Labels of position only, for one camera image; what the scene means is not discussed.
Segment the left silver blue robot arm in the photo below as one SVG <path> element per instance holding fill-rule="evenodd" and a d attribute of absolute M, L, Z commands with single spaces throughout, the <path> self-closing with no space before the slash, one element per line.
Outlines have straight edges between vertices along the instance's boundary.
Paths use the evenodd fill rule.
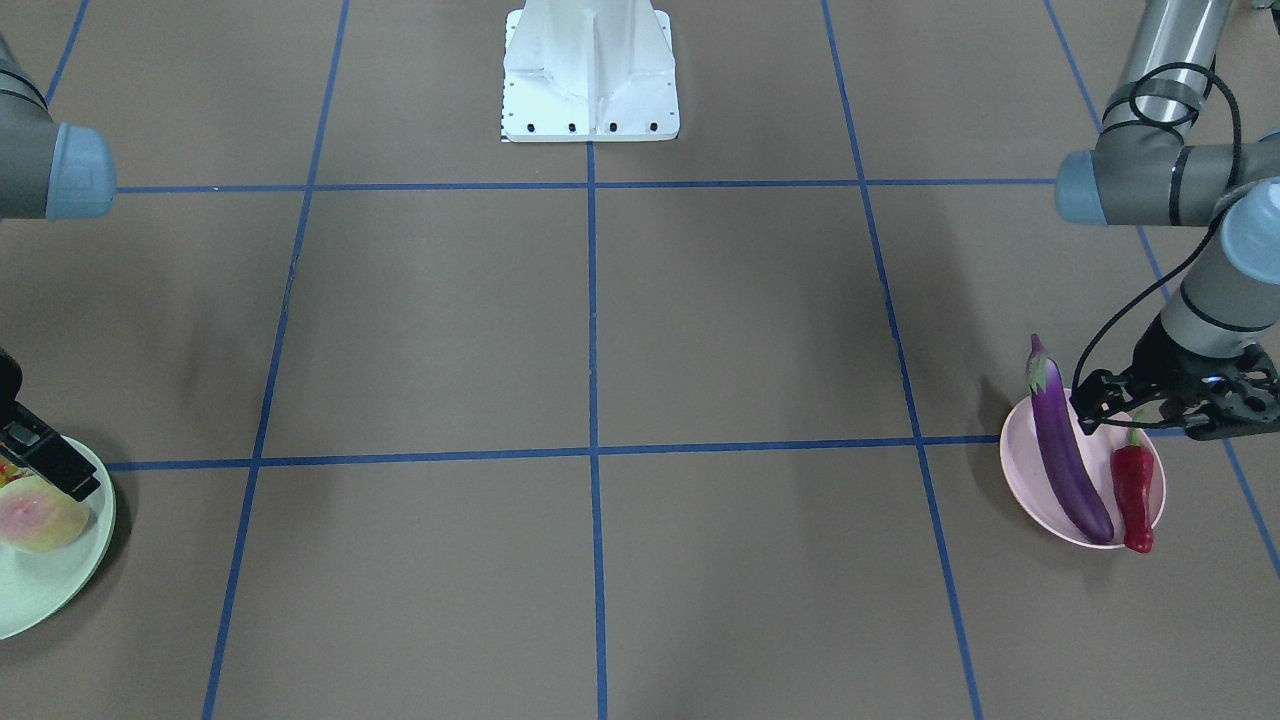
<path fill-rule="evenodd" d="M 1080 429 L 1138 427 L 1193 439 L 1277 430 L 1277 136 L 1245 142 L 1216 72 L 1228 1 L 1148 1 L 1089 150 L 1055 181 L 1059 215 L 1088 225 L 1201 228 L 1178 281 L 1121 372 L 1076 368 Z"/>

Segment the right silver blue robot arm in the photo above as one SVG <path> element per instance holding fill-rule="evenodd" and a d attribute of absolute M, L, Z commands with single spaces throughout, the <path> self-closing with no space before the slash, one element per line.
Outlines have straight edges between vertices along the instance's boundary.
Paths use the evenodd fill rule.
<path fill-rule="evenodd" d="M 52 118 L 45 92 L 1 42 L 1 214 L 5 220 L 69 220 L 106 215 L 116 167 L 90 127 Z M 19 401 L 20 364 L 1 354 L 3 459 L 42 477 L 76 502 L 101 486 L 93 464 Z"/>

